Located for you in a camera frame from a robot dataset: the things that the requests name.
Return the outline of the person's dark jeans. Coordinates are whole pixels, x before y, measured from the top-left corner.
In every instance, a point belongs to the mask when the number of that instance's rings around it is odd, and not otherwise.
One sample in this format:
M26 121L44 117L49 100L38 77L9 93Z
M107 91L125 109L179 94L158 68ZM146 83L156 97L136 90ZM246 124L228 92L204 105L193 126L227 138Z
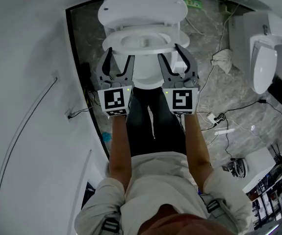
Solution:
M132 157L157 152L186 154L184 130L170 112L161 87L133 88L126 125Z

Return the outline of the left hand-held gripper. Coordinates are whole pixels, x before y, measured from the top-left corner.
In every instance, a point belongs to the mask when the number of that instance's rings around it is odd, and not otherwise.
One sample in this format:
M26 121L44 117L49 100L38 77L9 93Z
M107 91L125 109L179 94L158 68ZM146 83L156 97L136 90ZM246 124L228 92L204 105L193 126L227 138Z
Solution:
M112 47L101 56L96 76L100 83L98 96L103 113L108 117L127 115L130 112L132 90L134 87L133 69L135 56L129 55L123 73L113 80L110 76Z

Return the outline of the black box device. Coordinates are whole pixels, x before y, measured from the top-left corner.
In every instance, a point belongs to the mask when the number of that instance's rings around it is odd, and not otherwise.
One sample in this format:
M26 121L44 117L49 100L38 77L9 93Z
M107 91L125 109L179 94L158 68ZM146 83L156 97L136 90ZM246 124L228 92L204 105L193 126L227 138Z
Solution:
M91 74L89 63L87 63L87 62L82 63L81 68L82 68L82 73L83 73L83 81L84 81L84 84L85 84L88 92L94 91L94 86L93 86L92 81L91 81L92 74Z

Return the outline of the grey wheeled device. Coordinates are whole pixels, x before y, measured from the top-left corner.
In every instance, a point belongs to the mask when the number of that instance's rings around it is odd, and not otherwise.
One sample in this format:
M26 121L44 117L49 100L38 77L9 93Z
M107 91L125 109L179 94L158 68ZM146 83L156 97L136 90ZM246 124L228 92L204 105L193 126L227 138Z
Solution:
M248 165L244 158L232 158L222 168L225 171L229 171L236 178L245 178L248 174Z

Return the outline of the white toilet bowl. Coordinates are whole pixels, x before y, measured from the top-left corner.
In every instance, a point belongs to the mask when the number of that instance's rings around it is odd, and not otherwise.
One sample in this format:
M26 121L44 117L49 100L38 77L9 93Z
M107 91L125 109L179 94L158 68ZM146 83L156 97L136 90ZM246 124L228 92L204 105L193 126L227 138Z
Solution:
M180 23L163 26L170 26L180 30ZM175 50L163 54L167 58L171 70L175 71L176 63L179 59L177 51ZM160 87L163 84L164 80L157 55L158 54L134 55L135 61L132 80L135 87L149 90ZM124 70L128 56L129 55L113 54L113 57L120 71Z

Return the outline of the crumpled white cloth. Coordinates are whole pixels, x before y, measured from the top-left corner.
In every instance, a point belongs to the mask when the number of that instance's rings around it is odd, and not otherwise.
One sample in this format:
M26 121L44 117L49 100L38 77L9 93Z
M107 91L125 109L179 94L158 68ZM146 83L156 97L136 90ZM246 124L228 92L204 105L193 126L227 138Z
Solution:
M224 49L212 56L211 65L219 66L219 68L228 74L232 68L232 54L233 51L230 49Z

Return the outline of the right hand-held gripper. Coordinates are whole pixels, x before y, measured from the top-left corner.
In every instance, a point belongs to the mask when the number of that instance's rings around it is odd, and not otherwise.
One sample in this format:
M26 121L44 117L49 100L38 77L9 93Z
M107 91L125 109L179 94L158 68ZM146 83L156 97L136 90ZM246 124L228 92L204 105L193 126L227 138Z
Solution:
M164 79L162 90L165 95L169 110L174 115L193 115L197 107L199 94L198 65L190 52L179 44L175 44L178 54L181 56L187 69L184 78L174 73L164 54L158 54L158 61Z

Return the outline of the person's chin and neck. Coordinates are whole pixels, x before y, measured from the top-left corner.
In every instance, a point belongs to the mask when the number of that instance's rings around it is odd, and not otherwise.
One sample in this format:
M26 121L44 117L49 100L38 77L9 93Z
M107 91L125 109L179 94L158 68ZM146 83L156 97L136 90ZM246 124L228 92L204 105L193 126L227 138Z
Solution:
M138 235L233 235L219 223L196 215L178 213L171 205L162 205L139 228Z

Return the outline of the white toilet with square tank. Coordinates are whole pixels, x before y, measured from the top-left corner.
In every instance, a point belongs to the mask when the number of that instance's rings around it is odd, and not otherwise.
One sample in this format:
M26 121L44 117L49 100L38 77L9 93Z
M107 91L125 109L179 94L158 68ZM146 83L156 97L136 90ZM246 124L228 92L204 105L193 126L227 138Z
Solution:
M244 72L257 94L264 93L276 72L282 45L282 18L269 11L252 11L229 20L229 41L232 64Z

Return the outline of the person's right forearm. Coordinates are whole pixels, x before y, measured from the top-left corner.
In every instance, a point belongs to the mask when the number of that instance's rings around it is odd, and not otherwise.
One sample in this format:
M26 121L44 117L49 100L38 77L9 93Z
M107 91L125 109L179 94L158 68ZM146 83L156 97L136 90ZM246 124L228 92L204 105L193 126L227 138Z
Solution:
M196 114L185 115L185 146L190 174L201 192L213 172L210 156Z

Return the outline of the person's left forearm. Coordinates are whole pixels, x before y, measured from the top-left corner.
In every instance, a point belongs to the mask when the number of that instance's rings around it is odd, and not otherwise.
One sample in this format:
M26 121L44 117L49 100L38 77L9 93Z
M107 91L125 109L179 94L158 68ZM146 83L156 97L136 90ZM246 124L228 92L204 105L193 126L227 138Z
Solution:
M112 118L112 142L109 156L109 175L122 183L126 191L131 179L131 153L124 115Z

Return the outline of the white display plinth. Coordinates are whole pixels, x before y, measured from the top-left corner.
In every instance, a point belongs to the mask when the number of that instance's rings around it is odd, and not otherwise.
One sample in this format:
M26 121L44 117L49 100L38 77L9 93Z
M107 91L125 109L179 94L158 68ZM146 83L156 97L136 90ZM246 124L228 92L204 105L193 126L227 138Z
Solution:
M267 147L261 148L244 157L247 173L238 180L244 193L251 191L268 173L272 178L282 175L282 154L276 149L272 152Z

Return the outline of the white toilet lid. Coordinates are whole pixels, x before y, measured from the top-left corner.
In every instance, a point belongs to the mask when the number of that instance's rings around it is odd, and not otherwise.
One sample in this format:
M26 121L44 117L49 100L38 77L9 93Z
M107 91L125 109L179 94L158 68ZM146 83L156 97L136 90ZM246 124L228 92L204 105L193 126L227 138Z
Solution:
M183 0L104 0L99 22L111 29L126 26L177 24L187 16Z

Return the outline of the person's white shirt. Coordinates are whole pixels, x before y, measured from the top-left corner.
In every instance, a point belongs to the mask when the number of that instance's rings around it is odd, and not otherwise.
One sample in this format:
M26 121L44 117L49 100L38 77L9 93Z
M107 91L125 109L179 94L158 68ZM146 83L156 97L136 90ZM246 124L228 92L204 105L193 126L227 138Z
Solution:
M141 225L162 205L217 221L236 235L251 223L252 203L230 172L215 169L198 194L187 163L177 152L160 152L131 159L127 190L116 179L105 178L75 219L77 235L137 235Z

